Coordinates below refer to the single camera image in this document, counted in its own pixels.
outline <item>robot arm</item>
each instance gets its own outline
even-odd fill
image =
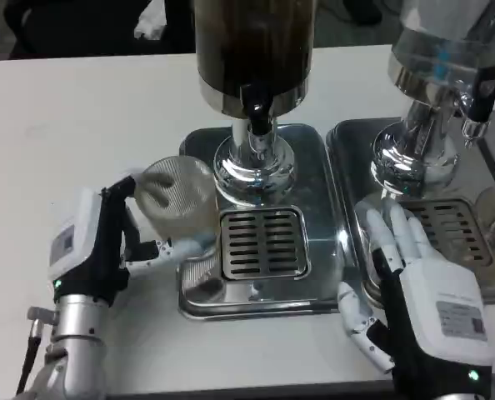
[[[392,230],[373,209],[365,228],[388,328],[361,311],[357,294],[342,283],[347,335],[382,372],[392,371],[397,391],[408,398],[489,399],[493,356],[475,275],[433,249],[401,206],[390,200],[385,206]]]

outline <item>black chair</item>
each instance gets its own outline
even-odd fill
[[[159,41],[133,30],[150,0],[7,0],[3,15],[17,44],[10,58],[193,53],[190,0],[166,0]]]

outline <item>white table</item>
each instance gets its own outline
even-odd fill
[[[316,50],[307,99],[281,121],[325,135],[342,120],[398,115],[406,100],[388,79],[389,51]],[[83,185],[177,154],[192,130],[228,124],[200,96],[192,55],[0,62],[0,398],[18,382],[28,306],[52,305],[48,249],[65,204]],[[154,290],[155,279],[171,290]],[[133,284],[113,310],[111,394],[388,385],[337,314],[193,322],[178,314],[173,279]],[[486,318],[495,349],[495,306]]]

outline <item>stainless steel drip tray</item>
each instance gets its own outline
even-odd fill
[[[348,215],[353,264],[359,266],[363,286],[374,302],[379,297],[378,287],[375,279],[368,276],[368,255],[355,206],[363,200],[377,206],[386,194],[370,171],[373,141],[383,128],[396,121],[396,118],[345,121],[327,135],[337,194]],[[402,197],[400,201],[425,223],[432,244],[447,259],[476,273],[485,302],[495,303],[495,236],[488,229],[495,223],[495,183],[478,147],[464,147],[458,124],[453,124],[448,134],[460,155],[454,179],[444,189],[426,194],[423,199]],[[495,113],[486,140],[495,157]]]
[[[335,203],[323,140],[306,125],[280,126],[295,153],[297,180],[275,204],[245,207],[218,194],[217,249],[183,264],[179,307],[190,318],[250,318],[337,311],[344,256],[337,232],[345,223]],[[180,153],[213,165],[230,128],[192,132]]]

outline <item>label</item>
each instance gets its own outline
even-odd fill
[[[437,302],[437,310],[444,335],[487,341],[483,316],[477,307],[456,302]]]
[[[49,256],[49,265],[53,265],[62,257],[71,253],[73,250],[73,233],[75,225],[71,225],[64,229],[55,237],[51,244],[51,254]]]

